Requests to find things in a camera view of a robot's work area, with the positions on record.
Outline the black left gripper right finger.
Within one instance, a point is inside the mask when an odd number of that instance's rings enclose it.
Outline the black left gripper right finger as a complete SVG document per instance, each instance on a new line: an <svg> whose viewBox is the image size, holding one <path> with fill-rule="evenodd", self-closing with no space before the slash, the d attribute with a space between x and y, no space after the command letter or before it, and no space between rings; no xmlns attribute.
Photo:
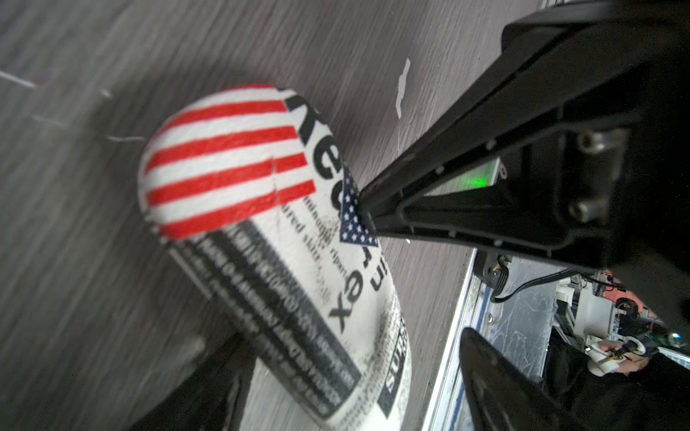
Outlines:
<svg viewBox="0 0 690 431"><path fill-rule="evenodd" d="M476 430L582 430L475 329L461 333L460 363Z"/></svg>

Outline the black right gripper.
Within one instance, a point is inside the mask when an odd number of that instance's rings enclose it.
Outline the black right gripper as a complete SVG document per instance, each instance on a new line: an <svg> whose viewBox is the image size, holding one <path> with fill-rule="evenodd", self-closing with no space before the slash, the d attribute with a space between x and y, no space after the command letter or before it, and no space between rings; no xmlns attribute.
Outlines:
<svg viewBox="0 0 690 431"><path fill-rule="evenodd" d="M689 333L689 5L580 1L501 53L363 190L376 235L611 269Z"/></svg>

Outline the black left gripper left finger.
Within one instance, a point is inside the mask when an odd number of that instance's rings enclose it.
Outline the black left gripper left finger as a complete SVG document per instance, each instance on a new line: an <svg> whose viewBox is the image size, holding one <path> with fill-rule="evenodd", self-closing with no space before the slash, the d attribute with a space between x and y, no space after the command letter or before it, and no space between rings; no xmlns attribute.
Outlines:
<svg viewBox="0 0 690 431"><path fill-rule="evenodd" d="M238 430L256 355L235 334L131 430Z"/></svg>

